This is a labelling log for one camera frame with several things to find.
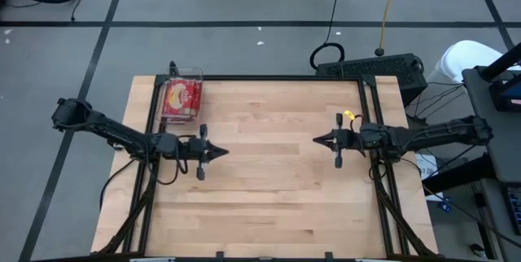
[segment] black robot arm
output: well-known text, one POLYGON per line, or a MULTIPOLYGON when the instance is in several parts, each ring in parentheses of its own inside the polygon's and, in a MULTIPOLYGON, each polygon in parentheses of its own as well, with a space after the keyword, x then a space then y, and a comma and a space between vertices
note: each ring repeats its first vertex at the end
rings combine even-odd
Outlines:
POLYGON ((197 177, 201 181, 204 180, 204 165, 228 153, 206 140, 208 129, 205 124, 201 125, 200 138, 187 135, 183 137, 188 140, 182 142, 171 133, 140 133, 93 110, 88 102, 74 98, 60 98, 51 119, 59 131, 95 133, 106 138, 111 146, 123 146, 136 160, 148 162, 161 156, 165 159, 198 160, 197 177))
POLYGON ((394 163, 400 161, 400 157, 407 151, 418 151, 454 142, 485 145, 493 137, 487 121, 477 116, 428 125, 421 129, 364 123, 360 127, 360 133, 342 129, 342 114, 336 115, 336 124, 337 129, 314 138, 313 141, 329 147, 336 153, 337 168, 342 167, 343 149, 360 151, 364 156, 366 150, 377 151, 380 158, 394 163))

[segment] yellow tag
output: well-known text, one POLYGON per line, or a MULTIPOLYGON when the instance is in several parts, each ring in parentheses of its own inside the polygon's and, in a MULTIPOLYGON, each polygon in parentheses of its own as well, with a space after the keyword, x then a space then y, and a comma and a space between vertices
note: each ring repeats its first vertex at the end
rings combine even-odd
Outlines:
POLYGON ((350 111, 344 111, 344 114, 349 117, 351 120, 355 120, 355 115, 353 115, 350 111))

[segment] red snack box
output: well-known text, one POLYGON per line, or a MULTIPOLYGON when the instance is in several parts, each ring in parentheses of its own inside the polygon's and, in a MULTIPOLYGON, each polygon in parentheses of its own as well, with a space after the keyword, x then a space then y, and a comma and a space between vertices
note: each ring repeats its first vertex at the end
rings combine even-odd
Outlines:
POLYGON ((167 83, 163 117, 167 122, 186 123, 197 118, 201 105, 203 82, 174 78, 167 83))

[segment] wooden tabletop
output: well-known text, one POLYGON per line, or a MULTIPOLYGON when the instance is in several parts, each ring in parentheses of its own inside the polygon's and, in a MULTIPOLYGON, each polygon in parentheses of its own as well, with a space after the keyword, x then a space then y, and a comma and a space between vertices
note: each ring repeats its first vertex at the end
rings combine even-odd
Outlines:
MULTIPOLYGON (((123 124, 145 130, 153 82, 153 76, 134 78, 123 124)), ((396 78, 377 77, 377 84, 385 124, 407 126, 396 78)), ((189 162, 187 175, 156 187, 148 256, 224 251, 227 257, 318 258, 332 251, 335 258, 385 257, 369 159, 345 151, 337 169, 333 153, 312 142, 335 127, 335 113, 361 114, 356 82, 205 81, 202 108, 208 139, 230 153, 207 166, 205 181, 195 178, 196 163, 189 162)), ((414 153, 404 158, 416 162, 414 153)), ((127 162, 126 152, 116 152, 111 173, 127 162)), ((394 167, 404 218, 437 251, 417 169, 405 161, 394 167)), ((159 178, 171 179, 174 168, 161 160, 159 178)), ((108 187, 93 251, 127 217, 136 172, 137 165, 128 168, 108 187)), ((140 229, 138 221, 134 249, 140 229)))

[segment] yellow cable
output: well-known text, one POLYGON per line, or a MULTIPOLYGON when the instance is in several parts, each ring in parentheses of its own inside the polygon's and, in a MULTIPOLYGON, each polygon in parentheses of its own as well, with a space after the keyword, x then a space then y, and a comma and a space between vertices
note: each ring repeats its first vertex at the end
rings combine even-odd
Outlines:
POLYGON ((387 5, 385 6, 385 12, 383 13, 383 20, 382 20, 382 32, 380 34, 380 47, 383 49, 383 39, 385 37, 385 23, 387 21, 387 11, 389 10, 389 5, 391 5, 392 0, 387 0, 387 5))

